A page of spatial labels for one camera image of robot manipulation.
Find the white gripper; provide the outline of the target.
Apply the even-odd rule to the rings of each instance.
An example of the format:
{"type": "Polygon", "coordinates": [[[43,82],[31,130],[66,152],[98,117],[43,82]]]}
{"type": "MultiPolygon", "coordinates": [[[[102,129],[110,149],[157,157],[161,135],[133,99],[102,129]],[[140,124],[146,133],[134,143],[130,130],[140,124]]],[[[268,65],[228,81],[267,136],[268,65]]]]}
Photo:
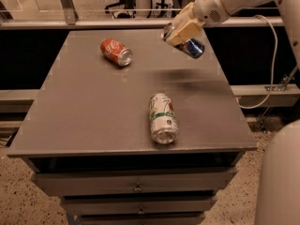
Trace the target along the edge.
{"type": "Polygon", "coordinates": [[[206,26],[217,26],[230,18],[222,0],[195,0],[188,3],[164,28],[164,41],[176,46],[195,38],[206,26]],[[193,19],[194,15],[201,21],[193,19]]]}

